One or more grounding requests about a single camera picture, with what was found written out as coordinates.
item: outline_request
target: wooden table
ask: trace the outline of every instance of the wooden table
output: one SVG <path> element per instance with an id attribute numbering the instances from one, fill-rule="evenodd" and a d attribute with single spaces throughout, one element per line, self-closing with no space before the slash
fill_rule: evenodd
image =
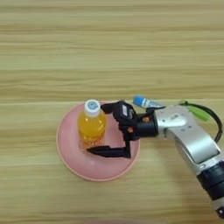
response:
<path id="1" fill-rule="evenodd" d="M 99 184 L 64 166 L 55 136 L 89 98 L 187 98 L 223 120 L 223 21 L 222 0 L 1 0 L 0 223 L 222 223 L 173 141 L 143 140 L 133 169 Z"/>

